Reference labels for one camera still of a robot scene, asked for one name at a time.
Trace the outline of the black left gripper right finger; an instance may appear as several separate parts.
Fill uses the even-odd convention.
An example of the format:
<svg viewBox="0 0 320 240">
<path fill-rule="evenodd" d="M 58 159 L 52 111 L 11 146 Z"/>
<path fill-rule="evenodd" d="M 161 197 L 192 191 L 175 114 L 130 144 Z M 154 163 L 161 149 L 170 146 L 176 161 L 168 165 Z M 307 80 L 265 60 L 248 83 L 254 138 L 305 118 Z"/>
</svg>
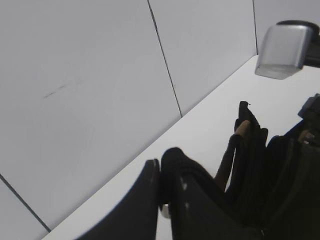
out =
<svg viewBox="0 0 320 240">
<path fill-rule="evenodd" d="M 243 226 L 210 199 L 196 180 L 179 176 L 172 200 L 174 240 L 261 240 L 259 229 Z"/>
</svg>

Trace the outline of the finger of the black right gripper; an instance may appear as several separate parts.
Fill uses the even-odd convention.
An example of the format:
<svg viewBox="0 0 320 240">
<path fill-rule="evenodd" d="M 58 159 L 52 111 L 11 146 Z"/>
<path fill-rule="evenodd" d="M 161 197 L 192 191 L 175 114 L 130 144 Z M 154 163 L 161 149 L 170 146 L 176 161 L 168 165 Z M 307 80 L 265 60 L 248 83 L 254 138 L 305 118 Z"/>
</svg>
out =
<svg viewBox="0 0 320 240">
<path fill-rule="evenodd" d="M 316 93 L 309 97 L 304 103 L 298 116 L 304 120 L 319 120 L 320 119 L 320 94 Z"/>
</svg>

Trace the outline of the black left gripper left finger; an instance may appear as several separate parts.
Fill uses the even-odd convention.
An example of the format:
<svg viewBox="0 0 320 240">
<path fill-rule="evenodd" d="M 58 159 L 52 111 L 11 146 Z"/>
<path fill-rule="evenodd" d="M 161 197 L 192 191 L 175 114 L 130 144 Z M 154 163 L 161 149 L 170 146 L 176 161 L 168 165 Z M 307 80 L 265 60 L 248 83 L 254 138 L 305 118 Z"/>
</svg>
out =
<svg viewBox="0 0 320 240">
<path fill-rule="evenodd" d="M 79 240 L 154 240 L 158 221 L 160 164 L 147 160 L 122 200 Z"/>
</svg>

